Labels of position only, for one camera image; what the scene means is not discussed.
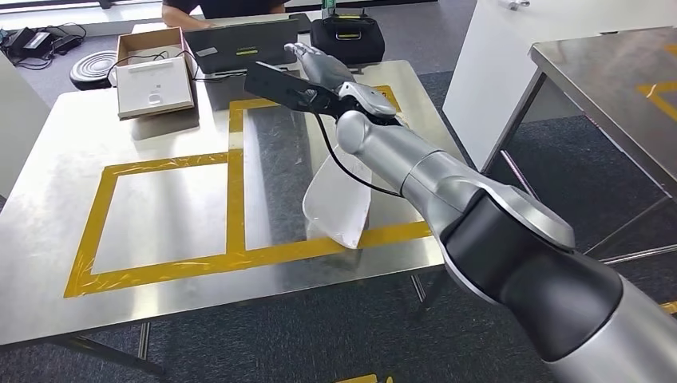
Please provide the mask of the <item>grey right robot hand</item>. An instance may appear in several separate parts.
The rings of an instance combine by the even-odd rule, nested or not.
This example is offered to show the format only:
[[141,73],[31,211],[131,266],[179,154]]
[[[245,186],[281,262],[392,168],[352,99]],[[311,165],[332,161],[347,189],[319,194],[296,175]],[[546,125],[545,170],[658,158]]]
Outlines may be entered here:
[[344,82],[355,82],[347,66],[320,49],[302,42],[287,43],[284,49],[297,57],[307,78],[315,84],[335,91]]

